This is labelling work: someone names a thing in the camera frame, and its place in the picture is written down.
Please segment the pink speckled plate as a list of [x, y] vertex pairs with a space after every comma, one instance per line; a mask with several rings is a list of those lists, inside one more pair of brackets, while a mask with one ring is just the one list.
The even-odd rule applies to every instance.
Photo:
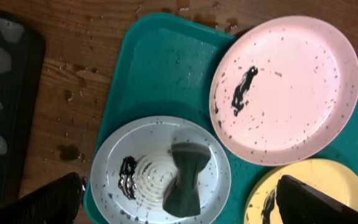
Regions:
[[235, 156], [281, 166], [331, 143], [357, 100], [358, 58], [348, 38], [320, 19], [285, 16], [254, 27], [224, 54], [209, 113]]

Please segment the light blue speckled plate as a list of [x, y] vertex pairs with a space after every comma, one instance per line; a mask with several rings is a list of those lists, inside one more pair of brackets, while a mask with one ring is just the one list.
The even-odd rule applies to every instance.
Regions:
[[[196, 186], [201, 212], [179, 218], [163, 210], [163, 195], [177, 175], [171, 146], [198, 143], [211, 158]], [[113, 132], [93, 160], [85, 210], [93, 223], [212, 223], [222, 212], [231, 187], [224, 149], [191, 121], [172, 116], [137, 119]]]

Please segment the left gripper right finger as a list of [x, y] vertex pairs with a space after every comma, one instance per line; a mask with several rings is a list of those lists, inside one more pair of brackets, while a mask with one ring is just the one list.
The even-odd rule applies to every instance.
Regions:
[[283, 224], [358, 224], [357, 211], [290, 175], [278, 181], [276, 204]]

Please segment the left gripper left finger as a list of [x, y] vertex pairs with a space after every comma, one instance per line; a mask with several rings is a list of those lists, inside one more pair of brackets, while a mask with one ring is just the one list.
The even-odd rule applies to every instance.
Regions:
[[83, 179], [71, 172], [0, 208], [0, 223], [72, 224], [83, 204]]

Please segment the green scrub sponge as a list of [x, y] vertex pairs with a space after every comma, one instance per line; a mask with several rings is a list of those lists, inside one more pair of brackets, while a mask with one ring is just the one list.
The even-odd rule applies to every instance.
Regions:
[[163, 209], [178, 218], [201, 213], [198, 175], [211, 159], [209, 147], [195, 142], [179, 142], [171, 147], [172, 159], [177, 168], [163, 197]]

